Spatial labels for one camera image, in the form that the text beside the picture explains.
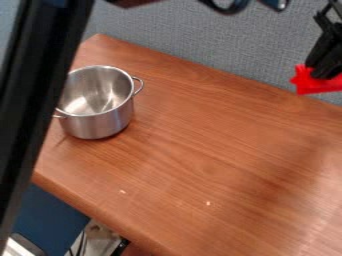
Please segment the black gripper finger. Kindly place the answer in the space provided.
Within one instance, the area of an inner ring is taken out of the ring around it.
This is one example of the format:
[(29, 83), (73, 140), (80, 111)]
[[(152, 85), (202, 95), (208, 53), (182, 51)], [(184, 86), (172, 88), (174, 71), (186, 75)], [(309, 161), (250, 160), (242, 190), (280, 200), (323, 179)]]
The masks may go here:
[(342, 44), (337, 44), (314, 61), (311, 77), (333, 79), (342, 72)]
[(310, 68), (313, 68), (318, 56), (342, 43), (342, 23), (333, 22), (325, 12), (318, 12), (314, 20), (322, 29), (322, 33), (305, 61), (306, 66)]

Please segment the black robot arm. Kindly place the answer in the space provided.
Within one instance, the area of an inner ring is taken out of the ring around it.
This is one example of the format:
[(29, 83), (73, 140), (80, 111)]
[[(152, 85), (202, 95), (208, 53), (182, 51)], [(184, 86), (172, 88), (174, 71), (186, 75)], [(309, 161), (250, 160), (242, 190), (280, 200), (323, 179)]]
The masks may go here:
[[(156, 256), (342, 256), (342, 107), (104, 35), (96, 1), (20, 0), (0, 71), (0, 249), (36, 185)], [(69, 71), (147, 81), (109, 140), (52, 118)]]

